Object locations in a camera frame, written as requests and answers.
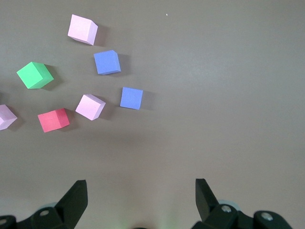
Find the pink cube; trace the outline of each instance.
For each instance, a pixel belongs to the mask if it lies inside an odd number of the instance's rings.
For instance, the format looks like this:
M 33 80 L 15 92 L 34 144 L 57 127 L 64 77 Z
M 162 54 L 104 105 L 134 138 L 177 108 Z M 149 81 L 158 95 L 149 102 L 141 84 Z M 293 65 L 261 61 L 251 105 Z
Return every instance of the pink cube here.
M 92 121 L 100 116 L 105 104 L 92 94 L 84 94 L 75 111 Z
M 70 124 L 65 108 L 38 115 L 43 131 L 49 132 Z
M 93 45 L 97 27 L 93 21 L 72 14 L 68 36 L 76 41 Z
M 0 130 L 7 129 L 17 117 L 6 105 L 0 105 Z

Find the blue cube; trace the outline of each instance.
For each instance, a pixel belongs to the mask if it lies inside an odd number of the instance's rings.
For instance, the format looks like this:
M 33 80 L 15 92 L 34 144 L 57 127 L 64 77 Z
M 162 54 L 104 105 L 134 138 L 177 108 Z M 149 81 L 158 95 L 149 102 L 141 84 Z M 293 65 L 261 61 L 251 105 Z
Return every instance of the blue cube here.
M 142 95 L 143 90 L 124 87 L 120 106 L 139 110 L 141 107 Z
M 121 72 L 118 54 L 114 50 L 94 54 L 97 73 L 107 75 Z

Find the cube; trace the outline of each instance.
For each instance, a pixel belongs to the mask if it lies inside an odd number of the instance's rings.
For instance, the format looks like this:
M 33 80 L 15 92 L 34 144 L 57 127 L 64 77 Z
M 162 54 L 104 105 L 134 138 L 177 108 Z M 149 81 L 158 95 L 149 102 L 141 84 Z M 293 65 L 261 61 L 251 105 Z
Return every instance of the cube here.
M 94 54 L 97 73 L 107 75 L 121 72 L 118 54 L 114 50 Z
M 76 41 L 94 45 L 97 28 L 93 21 L 72 14 L 68 36 Z
M 143 90 L 123 87 L 121 107 L 139 110 L 141 107 Z
M 42 88 L 54 78 L 42 63 L 30 62 L 17 72 L 28 89 Z
M 75 111 L 92 121 L 100 116 L 105 104 L 92 94 L 84 94 Z
M 0 130 L 7 129 L 17 117 L 6 105 L 0 105 Z
M 45 133 L 70 124 L 65 108 L 39 114 L 38 118 Z

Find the light pink cube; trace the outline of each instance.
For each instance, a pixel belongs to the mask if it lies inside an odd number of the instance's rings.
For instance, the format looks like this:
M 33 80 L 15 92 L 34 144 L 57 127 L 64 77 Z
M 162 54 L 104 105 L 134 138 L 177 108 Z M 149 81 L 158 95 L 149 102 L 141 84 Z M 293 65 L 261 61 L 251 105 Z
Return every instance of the light pink cube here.
M 0 105 L 0 130 L 7 129 L 17 117 L 6 105 Z
M 100 116 L 105 104 L 104 101 L 92 94 L 84 94 L 75 111 L 90 120 L 94 120 Z
M 68 36 L 76 41 L 94 45 L 97 27 L 93 21 L 72 14 Z

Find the toy block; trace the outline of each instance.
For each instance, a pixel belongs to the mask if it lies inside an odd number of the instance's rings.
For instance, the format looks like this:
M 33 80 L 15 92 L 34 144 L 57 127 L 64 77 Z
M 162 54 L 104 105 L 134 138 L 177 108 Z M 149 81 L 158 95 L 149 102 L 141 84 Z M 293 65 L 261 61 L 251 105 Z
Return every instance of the toy block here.
M 65 108 L 39 114 L 38 118 L 45 133 L 70 124 Z
M 42 63 L 30 62 L 17 72 L 28 89 L 42 88 L 54 78 Z
M 76 41 L 94 45 L 97 28 L 93 21 L 72 14 L 68 36 Z
M 143 90 L 123 87 L 121 107 L 139 110 L 141 107 Z
M 0 130 L 7 129 L 17 117 L 6 105 L 0 105 Z
M 92 94 L 84 94 L 75 111 L 92 121 L 100 116 L 105 104 Z
M 114 50 L 94 54 L 97 73 L 107 75 L 121 72 L 118 54 Z

